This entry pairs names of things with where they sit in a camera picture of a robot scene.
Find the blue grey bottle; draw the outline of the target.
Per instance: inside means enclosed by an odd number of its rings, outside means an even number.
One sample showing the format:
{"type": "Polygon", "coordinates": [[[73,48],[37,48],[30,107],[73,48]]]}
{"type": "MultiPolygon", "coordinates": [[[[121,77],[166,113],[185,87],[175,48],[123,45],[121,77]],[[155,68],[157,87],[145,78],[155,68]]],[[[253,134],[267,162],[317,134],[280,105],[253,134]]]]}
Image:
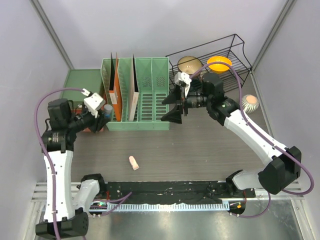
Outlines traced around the blue grey bottle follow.
{"type": "Polygon", "coordinates": [[[112,118],[113,106],[110,104],[106,104],[103,106],[104,116],[108,119],[112,118]]]}

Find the orange folder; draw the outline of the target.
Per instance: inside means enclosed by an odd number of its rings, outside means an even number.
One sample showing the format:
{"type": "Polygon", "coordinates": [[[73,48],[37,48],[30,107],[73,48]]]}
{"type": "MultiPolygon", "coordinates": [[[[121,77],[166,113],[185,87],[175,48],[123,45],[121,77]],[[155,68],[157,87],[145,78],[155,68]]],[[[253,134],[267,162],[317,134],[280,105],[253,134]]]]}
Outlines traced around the orange folder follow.
{"type": "Polygon", "coordinates": [[[121,87],[119,81],[119,58],[118,54],[115,54],[115,58],[110,55],[110,81],[109,81],[109,95],[111,103],[113,105],[113,111],[117,122],[122,120],[123,101],[121,94],[121,87]]]}

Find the white folder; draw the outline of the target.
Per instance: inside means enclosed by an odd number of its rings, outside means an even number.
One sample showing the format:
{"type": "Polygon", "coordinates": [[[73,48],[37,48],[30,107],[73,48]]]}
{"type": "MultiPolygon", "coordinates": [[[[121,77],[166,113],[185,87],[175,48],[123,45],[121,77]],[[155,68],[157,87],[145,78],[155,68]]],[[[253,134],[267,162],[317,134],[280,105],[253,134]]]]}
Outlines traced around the white folder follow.
{"type": "Polygon", "coordinates": [[[139,88],[136,75],[135,57],[132,56],[130,66],[130,87],[129,87],[129,98],[128,98],[128,120],[132,122],[135,118],[136,108],[139,98],[139,88]]]}

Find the green file organizer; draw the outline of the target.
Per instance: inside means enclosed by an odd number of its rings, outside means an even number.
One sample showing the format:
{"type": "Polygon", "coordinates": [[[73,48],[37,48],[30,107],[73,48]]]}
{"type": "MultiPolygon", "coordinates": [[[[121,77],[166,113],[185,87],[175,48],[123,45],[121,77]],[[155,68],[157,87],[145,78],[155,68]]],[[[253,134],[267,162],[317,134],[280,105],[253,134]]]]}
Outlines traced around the green file organizer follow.
{"type": "Polygon", "coordinates": [[[130,77],[132,58],[118,59],[118,77],[122,98],[121,121],[112,116],[106,124],[110,131],[168,131],[170,123],[161,121],[169,107],[162,101],[169,94],[169,59],[167,57],[136,57],[135,76],[139,91],[135,116],[129,120],[130,77]]]}

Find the drawer box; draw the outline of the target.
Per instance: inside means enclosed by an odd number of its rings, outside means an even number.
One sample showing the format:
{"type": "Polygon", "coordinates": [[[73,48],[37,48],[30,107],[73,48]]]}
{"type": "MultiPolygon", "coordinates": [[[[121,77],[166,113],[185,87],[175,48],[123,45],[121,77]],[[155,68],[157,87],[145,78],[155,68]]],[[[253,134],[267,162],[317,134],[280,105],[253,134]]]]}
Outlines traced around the drawer box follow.
{"type": "MultiPolygon", "coordinates": [[[[93,93],[98,93],[107,103],[107,97],[99,69],[73,69],[66,76],[64,88],[86,89],[93,93]]],[[[60,94],[61,99],[67,99],[71,116],[84,112],[82,102],[85,99],[79,91],[65,90],[60,94]]]]}

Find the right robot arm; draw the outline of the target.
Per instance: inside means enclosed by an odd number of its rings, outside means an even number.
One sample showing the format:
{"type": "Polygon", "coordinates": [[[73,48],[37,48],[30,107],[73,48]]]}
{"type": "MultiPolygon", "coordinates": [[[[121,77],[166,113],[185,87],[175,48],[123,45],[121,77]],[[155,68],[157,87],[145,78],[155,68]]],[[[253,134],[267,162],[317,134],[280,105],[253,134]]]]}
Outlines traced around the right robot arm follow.
{"type": "Polygon", "coordinates": [[[300,177],[301,151],[295,146],[288,148],[280,144],[255,123],[250,123],[238,103],[225,96],[218,74],[205,73],[194,91],[192,80],[185,72],[178,72],[174,83],[173,91],[162,101],[164,105],[173,104],[174,108],[161,118],[163,122],[181,124],[182,116],[186,116],[189,109],[206,108],[213,120],[242,139],[264,165],[256,171],[238,170],[231,174],[225,186],[230,197],[236,198],[249,188],[263,188],[276,195],[300,177]]]}

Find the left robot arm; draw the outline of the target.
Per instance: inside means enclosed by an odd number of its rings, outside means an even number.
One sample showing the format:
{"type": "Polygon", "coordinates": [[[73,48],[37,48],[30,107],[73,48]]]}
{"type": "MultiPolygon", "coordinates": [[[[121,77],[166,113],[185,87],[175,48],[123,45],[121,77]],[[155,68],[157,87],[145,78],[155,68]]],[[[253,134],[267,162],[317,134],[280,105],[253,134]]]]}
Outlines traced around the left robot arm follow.
{"type": "Polygon", "coordinates": [[[112,106],[99,96],[83,100],[82,111],[72,112],[72,101],[60,98],[48,103],[49,118],[41,136],[47,174],[47,197],[43,221],[35,227],[37,236],[47,240],[83,237],[89,228],[92,201],[107,192],[100,173],[85,175],[76,196],[72,196],[71,167],[77,133],[99,132],[111,120],[112,106]]]}

